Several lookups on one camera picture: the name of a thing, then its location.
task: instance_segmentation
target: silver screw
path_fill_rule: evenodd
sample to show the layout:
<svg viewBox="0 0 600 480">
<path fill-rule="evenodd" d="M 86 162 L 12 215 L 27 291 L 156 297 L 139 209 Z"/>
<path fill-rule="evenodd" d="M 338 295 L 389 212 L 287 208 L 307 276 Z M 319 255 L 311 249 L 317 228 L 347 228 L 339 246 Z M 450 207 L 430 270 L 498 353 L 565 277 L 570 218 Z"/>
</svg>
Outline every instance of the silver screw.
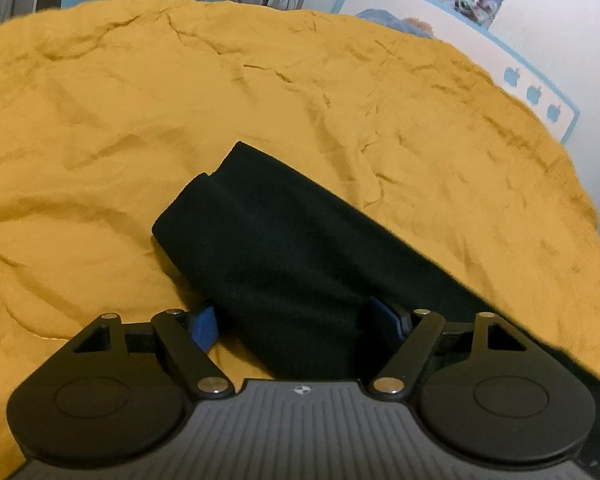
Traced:
<svg viewBox="0 0 600 480">
<path fill-rule="evenodd" d="M 404 388 L 404 383 L 395 377 L 380 377 L 374 381 L 374 389 L 384 394 L 396 394 Z"/>
<path fill-rule="evenodd" d="M 208 394 L 221 394 L 229 387 L 224 377 L 205 377 L 198 381 L 198 389 Z"/>
</svg>

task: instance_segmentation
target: black garment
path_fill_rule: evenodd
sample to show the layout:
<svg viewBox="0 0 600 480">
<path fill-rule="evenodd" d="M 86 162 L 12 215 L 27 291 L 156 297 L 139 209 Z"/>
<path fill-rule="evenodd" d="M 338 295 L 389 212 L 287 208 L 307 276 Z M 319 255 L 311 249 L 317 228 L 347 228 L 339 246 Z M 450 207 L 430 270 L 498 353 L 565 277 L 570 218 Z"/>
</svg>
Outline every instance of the black garment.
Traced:
<svg viewBox="0 0 600 480">
<path fill-rule="evenodd" d="M 452 321 L 472 322 L 476 313 L 493 310 L 370 218 L 241 142 L 215 173 L 197 176 L 182 191 L 153 232 L 279 379 L 377 372 L 369 367 L 377 368 L 379 357 L 369 357 L 373 349 L 363 337 L 370 296 Z M 576 372 L 596 399 L 584 456 L 598 462 L 592 470 L 599 474 L 600 381 L 543 348 Z"/>
</svg>

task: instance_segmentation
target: yellow blanket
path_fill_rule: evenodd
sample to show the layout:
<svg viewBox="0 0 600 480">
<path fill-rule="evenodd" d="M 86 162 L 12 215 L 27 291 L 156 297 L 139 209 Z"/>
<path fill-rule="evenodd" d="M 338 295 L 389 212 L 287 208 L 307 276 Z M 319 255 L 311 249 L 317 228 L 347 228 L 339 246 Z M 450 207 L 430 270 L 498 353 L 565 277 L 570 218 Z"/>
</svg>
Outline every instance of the yellow blanket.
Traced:
<svg viewBox="0 0 600 480">
<path fill-rule="evenodd" d="M 310 11 L 92 2 L 0 26 L 0 478 L 22 460 L 6 400 L 67 338 L 196 301 L 150 228 L 238 140 L 600 376 L 591 202 L 532 113 L 452 46 Z M 238 385 L 266 376 L 235 341 L 212 354 Z"/>
</svg>

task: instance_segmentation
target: headboard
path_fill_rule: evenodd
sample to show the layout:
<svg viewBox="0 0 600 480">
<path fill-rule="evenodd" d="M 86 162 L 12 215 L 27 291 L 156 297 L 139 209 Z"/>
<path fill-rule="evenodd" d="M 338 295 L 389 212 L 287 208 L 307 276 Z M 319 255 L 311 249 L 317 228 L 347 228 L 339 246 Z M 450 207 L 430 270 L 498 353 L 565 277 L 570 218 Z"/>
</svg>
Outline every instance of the headboard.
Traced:
<svg viewBox="0 0 600 480">
<path fill-rule="evenodd" d="M 533 110 L 552 136 L 566 142 L 580 110 L 547 77 L 486 29 L 435 0 L 337 0 L 336 14 L 355 16 L 383 9 L 399 19 L 429 23 L 439 40 L 452 44 L 481 66 L 493 81 Z"/>
</svg>

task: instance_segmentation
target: blue apple cutout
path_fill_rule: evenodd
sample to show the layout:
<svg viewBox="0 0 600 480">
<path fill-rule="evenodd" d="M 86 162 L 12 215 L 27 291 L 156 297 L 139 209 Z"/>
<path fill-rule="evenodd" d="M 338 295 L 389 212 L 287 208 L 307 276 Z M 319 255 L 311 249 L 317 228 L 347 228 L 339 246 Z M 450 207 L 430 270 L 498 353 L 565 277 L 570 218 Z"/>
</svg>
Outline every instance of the blue apple cutout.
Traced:
<svg viewBox="0 0 600 480">
<path fill-rule="evenodd" d="M 520 69 L 517 68 L 515 70 L 512 67 L 507 67 L 504 71 L 504 81 L 505 83 L 509 83 L 511 86 L 518 86 L 518 79 L 520 78 Z"/>
<path fill-rule="evenodd" d="M 560 117 L 560 107 L 556 105 L 550 105 L 546 110 L 546 118 L 552 123 L 557 123 Z"/>
<path fill-rule="evenodd" d="M 533 105 L 537 105 L 540 102 L 540 96 L 542 92 L 537 86 L 530 86 L 526 89 L 526 100 Z"/>
</svg>

